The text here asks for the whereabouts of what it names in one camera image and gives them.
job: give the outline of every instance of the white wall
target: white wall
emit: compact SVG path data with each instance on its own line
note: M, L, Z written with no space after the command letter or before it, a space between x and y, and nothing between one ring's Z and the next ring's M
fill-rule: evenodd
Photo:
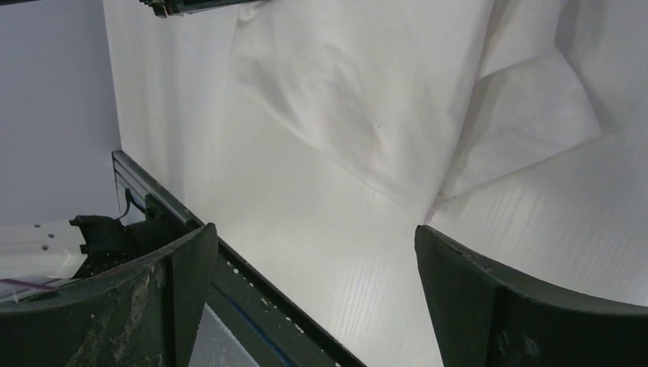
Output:
M0 7L0 222L118 212L100 0Z

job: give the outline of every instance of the black device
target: black device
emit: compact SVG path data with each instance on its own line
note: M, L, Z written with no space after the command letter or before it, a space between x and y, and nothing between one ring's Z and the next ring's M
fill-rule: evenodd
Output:
M197 13L252 1L255 0L140 0L140 2L150 6L155 15L160 18L166 18L170 15Z

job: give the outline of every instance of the dark green plastic guard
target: dark green plastic guard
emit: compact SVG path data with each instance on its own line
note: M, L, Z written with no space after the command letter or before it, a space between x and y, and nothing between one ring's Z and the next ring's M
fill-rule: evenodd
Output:
M427 226L416 257L445 367L646 365L648 307L541 281Z
M189 365L218 253L213 224L66 287L0 304L0 365Z

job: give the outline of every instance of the metal frame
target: metal frame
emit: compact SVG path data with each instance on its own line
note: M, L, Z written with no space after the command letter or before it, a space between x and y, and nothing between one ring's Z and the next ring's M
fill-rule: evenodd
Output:
M145 203L151 195L187 227L203 222L125 152L113 154L115 182ZM259 365L364 365L223 239L207 304Z

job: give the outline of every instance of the white fabric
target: white fabric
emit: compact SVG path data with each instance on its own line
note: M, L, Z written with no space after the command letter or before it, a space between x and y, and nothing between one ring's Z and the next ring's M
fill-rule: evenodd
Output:
M560 0L246 5L232 84L425 222L442 187L452 197L600 133L578 78L552 45L561 7ZM477 88L486 93L472 93L482 76ZM469 105L466 126L475 128L464 128Z

